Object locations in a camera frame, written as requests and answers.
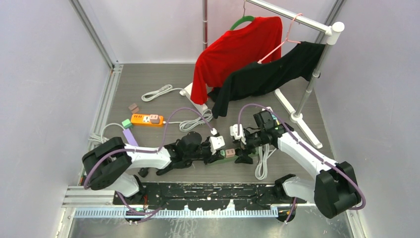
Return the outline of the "pink plug adapter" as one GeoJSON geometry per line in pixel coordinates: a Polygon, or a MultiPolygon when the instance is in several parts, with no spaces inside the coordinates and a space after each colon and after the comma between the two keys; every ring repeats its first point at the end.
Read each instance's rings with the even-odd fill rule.
{"type": "Polygon", "coordinates": [[[232,158],[235,156],[235,149],[226,149],[225,150],[225,157],[232,158]]]}
{"type": "Polygon", "coordinates": [[[131,105],[128,107],[128,109],[130,110],[130,112],[131,112],[132,114],[137,114],[137,113],[139,112],[139,107],[138,107],[138,105],[137,105],[137,104],[135,104],[135,103],[131,104],[131,105]]]}

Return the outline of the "green power strip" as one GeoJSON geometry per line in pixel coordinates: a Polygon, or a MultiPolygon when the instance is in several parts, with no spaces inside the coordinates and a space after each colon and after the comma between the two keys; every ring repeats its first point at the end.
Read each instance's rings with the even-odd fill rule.
{"type": "Polygon", "coordinates": [[[216,165],[228,162],[234,162],[235,164],[249,164],[254,163],[254,157],[258,155],[255,149],[244,150],[240,148],[236,149],[224,149],[220,150],[217,160],[208,163],[208,165],[216,165]]]}

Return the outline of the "purple power strip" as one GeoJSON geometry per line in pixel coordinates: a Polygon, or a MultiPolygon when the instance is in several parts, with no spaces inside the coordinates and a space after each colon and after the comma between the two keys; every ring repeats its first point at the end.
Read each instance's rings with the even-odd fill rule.
{"type": "Polygon", "coordinates": [[[129,128],[123,130],[123,134],[128,142],[129,145],[132,146],[139,146],[136,139],[134,138],[134,135],[132,134],[131,130],[129,128]]]}

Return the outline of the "teal green plug adapter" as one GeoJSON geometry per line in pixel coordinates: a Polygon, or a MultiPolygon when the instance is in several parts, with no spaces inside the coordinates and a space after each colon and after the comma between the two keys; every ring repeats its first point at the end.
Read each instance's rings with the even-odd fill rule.
{"type": "Polygon", "coordinates": [[[125,119],[124,121],[121,122],[121,125],[123,126],[124,129],[129,129],[133,127],[133,124],[130,119],[125,119]]]}

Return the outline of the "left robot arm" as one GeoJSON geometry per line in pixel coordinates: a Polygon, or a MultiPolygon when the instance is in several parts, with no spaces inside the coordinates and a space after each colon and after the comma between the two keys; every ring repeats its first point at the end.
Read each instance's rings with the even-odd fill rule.
{"type": "Polygon", "coordinates": [[[161,148],[132,146],[124,143],[121,137],[113,137],[82,157],[87,173],[84,187],[118,191],[131,204],[137,205],[144,200],[144,191],[139,178],[128,174],[127,170],[155,168],[156,174],[161,176],[173,169],[188,168],[194,161],[210,164],[223,158],[224,146],[220,134],[202,140],[194,131],[161,148]]]}

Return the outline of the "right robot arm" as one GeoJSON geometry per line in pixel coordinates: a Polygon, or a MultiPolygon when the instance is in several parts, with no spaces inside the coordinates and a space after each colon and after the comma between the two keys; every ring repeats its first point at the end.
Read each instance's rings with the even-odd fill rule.
{"type": "Polygon", "coordinates": [[[237,162],[249,164],[249,154],[256,148],[273,146],[294,159],[314,179],[304,180],[294,174],[277,179],[273,194],[278,202],[286,204],[299,198],[315,204],[327,218],[365,206],[366,199],[358,187],[354,168],[348,162],[339,163],[323,155],[269,111],[260,111],[253,117],[257,124],[253,133],[240,124],[229,128],[234,142],[240,145],[237,162]]]}

